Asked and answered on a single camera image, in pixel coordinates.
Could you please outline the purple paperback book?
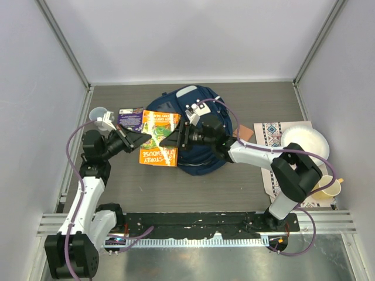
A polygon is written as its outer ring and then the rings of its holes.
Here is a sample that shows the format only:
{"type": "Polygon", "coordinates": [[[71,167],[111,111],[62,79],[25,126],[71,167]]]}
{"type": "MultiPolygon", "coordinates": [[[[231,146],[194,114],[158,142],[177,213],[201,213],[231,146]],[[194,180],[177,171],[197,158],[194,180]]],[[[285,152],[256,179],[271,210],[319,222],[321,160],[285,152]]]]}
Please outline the purple paperback book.
{"type": "Polygon", "coordinates": [[[122,108],[118,113],[118,123],[129,130],[141,132],[143,111],[144,107],[122,108]]]}

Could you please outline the orange paperback book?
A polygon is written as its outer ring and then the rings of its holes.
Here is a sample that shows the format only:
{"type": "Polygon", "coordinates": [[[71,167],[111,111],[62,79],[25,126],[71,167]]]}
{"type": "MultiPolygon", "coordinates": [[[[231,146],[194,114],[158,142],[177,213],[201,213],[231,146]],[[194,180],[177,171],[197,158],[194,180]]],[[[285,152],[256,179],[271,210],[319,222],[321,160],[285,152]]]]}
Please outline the orange paperback book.
{"type": "Polygon", "coordinates": [[[151,139],[140,146],[139,163],[142,165],[176,167],[178,148],[161,147],[160,143],[177,127],[180,115],[145,110],[142,116],[142,133],[151,139]]]}

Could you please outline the navy blue student backpack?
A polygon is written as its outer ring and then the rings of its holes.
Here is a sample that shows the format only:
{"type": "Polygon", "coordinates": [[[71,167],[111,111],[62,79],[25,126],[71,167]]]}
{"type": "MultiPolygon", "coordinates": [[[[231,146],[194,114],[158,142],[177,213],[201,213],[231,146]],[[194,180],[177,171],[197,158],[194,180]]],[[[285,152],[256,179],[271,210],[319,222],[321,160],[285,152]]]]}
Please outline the navy blue student backpack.
{"type": "Polygon", "coordinates": [[[233,126],[224,101],[211,88],[190,85],[152,101],[147,110],[177,113],[177,128],[161,141],[163,148],[178,148],[177,166],[192,176],[211,173],[231,162],[233,126]]]}

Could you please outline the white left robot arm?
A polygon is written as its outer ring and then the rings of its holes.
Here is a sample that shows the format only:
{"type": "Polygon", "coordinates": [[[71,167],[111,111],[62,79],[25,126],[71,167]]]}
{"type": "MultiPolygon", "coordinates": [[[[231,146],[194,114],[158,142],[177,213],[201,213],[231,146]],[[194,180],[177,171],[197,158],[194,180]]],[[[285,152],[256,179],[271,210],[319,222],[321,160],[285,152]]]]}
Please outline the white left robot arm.
{"type": "Polygon", "coordinates": [[[96,209],[110,176],[109,160],[120,152],[133,152],[150,139],[149,134],[130,131],[122,125],[108,136],[95,129],[83,134],[83,161],[74,170],[79,180],[76,196],[63,225],[45,240],[52,278],[81,280],[96,275],[99,250],[107,235],[121,232],[125,225],[119,204],[96,209]]]}

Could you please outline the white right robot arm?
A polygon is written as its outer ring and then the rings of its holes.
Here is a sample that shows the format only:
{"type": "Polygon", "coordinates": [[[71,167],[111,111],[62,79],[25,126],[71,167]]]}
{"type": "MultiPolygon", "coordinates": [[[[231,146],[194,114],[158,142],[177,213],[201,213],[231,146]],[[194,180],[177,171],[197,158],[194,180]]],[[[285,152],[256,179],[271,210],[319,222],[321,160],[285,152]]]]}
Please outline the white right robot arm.
{"type": "Polygon", "coordinates": [[[279,193],[262,214],[260,225],[271,231],[278,231],[285,225],[288,214],[305,201],[322,178],[320,168],[298,144],[272,148],[238,140],[226,132],[224,125],[213,115],[203,117],[198,126],[180,121],[159,145],[179,149],[205,146],[225,162],[268,170],[279,193]]]}

